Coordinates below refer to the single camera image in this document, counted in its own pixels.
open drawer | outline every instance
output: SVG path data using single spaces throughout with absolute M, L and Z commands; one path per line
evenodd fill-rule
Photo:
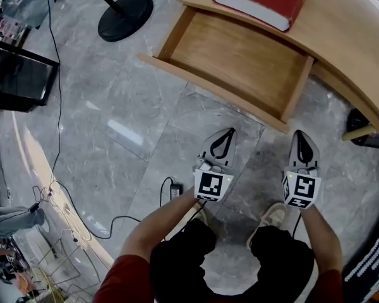
M 153 57 L 138 57 L 283 132 L 314 60 L 257 27 L 192 7 Z

wooden desk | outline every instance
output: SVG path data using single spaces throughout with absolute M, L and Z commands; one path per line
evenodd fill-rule
M 306 0 L 287 33 L 212 0 L 178 1 L 187 7 L 162 47 L 140 59 L 284 132 L 311 73 L 379 131 L 379 1 Z

black cable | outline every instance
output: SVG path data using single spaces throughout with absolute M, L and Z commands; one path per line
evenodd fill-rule
M 87 229 L 87 230 L 88 230 L 88 231 L 89 231 L 94 237 L 96 237 L 96 238 L 98 238 L 98 239 L 107 240 L 107 239 L 110 239 L 110 238 L 112 237 L 112 230 L 113 230 L 113 228 L 114 228 L 114 221 L 115 221 L 116 219 L 119 219 L 119 218 L 129 218 L 129 219 L 132 219 L 132 220 L 137 221 L 137 222 L 140 222 L 140 221 L 141 221 L 141 220 L 139 220 L 139 219 L 136 219 L 136 218 L 130 217 L 129 215 L 118 215 L 117 217 L 115 217 L 115 218 L 112 219 L 111 226 L 110 226 L 110 232 L 109 232 L 109 236 L 108 236 L 108 237 L 101 237 L 101 236 L 99 236 L 99 235 L 96 235 L 95 233 L 93 233 L 93 232 L 90 230 L 89 227 L 87 227 L 86 223 L 85 223 L 84 220 L 81 218 L 79 212 L 78 212 L 77 209 L 76 209 L 75 203 L 73 202 L 73 198 L 71 197 L 70 192 L 69 192 L 69 190 L 68 190 L 68 188 L 67 188 L 66 186 L 64 186 L 61 182 L 59 182 L 59 181 L 57 181 L 57 180 L 53 180 L 53 181 L 51 182 L 51 185 L 49 186 L 49 190 L 51 190 L 51 186 L 52 186 L 52 184 L 55 183 L 55 182 L 58 183 L 61 187 L 63 187 L 63 188 L 66 190 L 66 192 L 68 193 L 69 199 L 70 199 L 70 203 L 71 203 L 71 205 L 73 206 L 73 208 L 75 209 L 75 211 L 76 211 L 76 213 L 77 213 L 79 219 L 81 220 L 82 224 L 84 224 L 84 226 L 86 227 L 86 229 Z
M 39 201 L 37 201 L 37 195 L 35 194 L 35 188 L 37 188 L 38 191 L 39 191 Z M 34 185 L 32 187 L 32 192 L 33 192 L 33 196 L 35 198 L 35 202 L 36 203 L 49 202 L 47 199 L 45 199 L 44 191 L 45 191 L 44 187 L 42 189 L 40 189 L 38 185 Z
M 52 182 L 54 171 L 55 171 L 55 166 L 56 166 L 57 160 L 58 160 L 58 158 L 59 158 L 59 156 L 61 154 L 61 128 L 60 128 L 61 117 L 62 117 L 61 58 L 59 56 L 59 51 L 57 50 L 55 36 L 53 34 L 53 31 L 52 31 L 51 3 L 49 2 L 49 0 L 46 0 L 46 1 L 48 3 L 48 10 L 49 10 L 49 31 L 51 32 L 53 44 L 55 46 L 57 60 L 59 62 L 59 72 L 57 74 L 57 80 L 58 80 L 58 83 L 59 83 L 59 98 L 60 98 L 59 119 L 57 120 L 57 139 L 58 139 L 58 145 L 59 146 L 58 146 L 58 149 L 57 149 L 57 155 L 56 155 L 55 161 L 54 161 L 53 166 L 52 166 L 52 173 L 51 173 L 51 182 Z
M 206 205 L 207 202 L 208 202 L 208 201 L 205 201 L 204 203 L 202 203 L 201 207 L 200 207 L 199 209 L 197 209 L 197 211 L 192 215 L 191 218 L 189 218 L 188 222 L 192 221 L 192 219 L 194 219 L 194 217 L 195 217 L 199 212 L 201 212 L 201 210 L 203 209 L 203 207 Z M 185 224 L 184 227 L 182 227 L 182 228 L 180 229 L 179 232 L 181 232 L 181 231 L 183 231 L 183 230 L 185 229 L 185 227 L 187 226 L 187 223 Z
M 293 229 L 293 233 L 292 233 L 292 238 L 293 238 L 293 239 L 295 239 L 296 229 L 297 229 L 297 227 L 298 227 L 299 221 L 301 220 L 301 217 L 302 217 L 302 215 L 299 214 L 298 220 L 296 221 L 296 224 L 295 224 L 295 227 L 294 227 L 294 229 Z
M 174 181 L 172 180 L 171 177 L 166 177 L 165 180 L 163 181 L 163 183 L 162 183 L 162 187 L 160 188 L 160 204 L 159 204 L 159 208 L 161 208 L 161 206 L 162 206 L 162 192 L 163 192 L 163 186 L 164 186 L 164 183 L 165 183 L 168 179 L 170 180 L 171 184 L 174 183 Z

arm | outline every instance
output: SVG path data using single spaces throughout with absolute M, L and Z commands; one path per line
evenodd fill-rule
M 183 195 L 149 214 L 125 240 L 120 255 L 136 255 L 150 261 L 153 248 L 181 221 L 195 205 L 193 187 Z
M 14 251 L 0 248 L 0 256 L 2 256 L 2 255 L 3 256 L 11 256 L 11 257 L 15 258 L 15 252 Z
M 311 248 L 316 256 L 319 274 L 329 270 L 342 271 L 340 241 L 322 214 L 313 205 L 301 211 L 309 235 Z

shoe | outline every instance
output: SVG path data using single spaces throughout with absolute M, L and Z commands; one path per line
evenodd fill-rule
M 190 218 L 201 208 L 201 205 L 197 202 L 195 203 L 195 205 L 189 209 L 189 211 L 185 214 L 184 218 L 181 219 L 181 221 L 174 227 L 174 229 L 171 230 L 171 232 L 167 235 L 167 237 L 165 238 L 166 240 L 169 240 L 172 238 L 173 235 L 175 235 L 176 233 L 178 233 L 186 224 L 187 222 L 189 222 Z M 194 219 L 199 219 L 201 220 L 205 225 L 208 225 L 208 218 L 207 218 L 207 215 L 204 211 L 204 209 L 202 209 L 201 211 L 199 211 L 195 217 L 193 217 L 193 220 Z
M 248 237 L 246 248 L 251 250 L 251 241 L 253 240 L 253 237 L 257 232 L 258 228 L 268 227 L 269 225 L 279 228 L 285 220 L 286 213 L 286 205 L 282 202 L 272 205 L 261 217 L 260 224 L 258 225 L 258 227 L 254 230 L 251 236 Z
M 197 212 L 199 209 L 201 208 L 201 204 L 199 204 L 198 202 L 195 203 L 195 205 L 189 210 L 189 212 L 184 216 L 184 218 L 186 218 L 188 215 L 189 218 L 187 218 L 187 220 L 190 220 L 190 218 L 195 214 L 195 212 Z M 196 215 L 195 217 L 193 217 L 193 220 L 194 219 L 199 219 L 201 220 L 205 225 L 208 225 L 208 218 L 207 218 L 207 214 L 205 213 L 205 211 L 202 209 L 200 210 Z

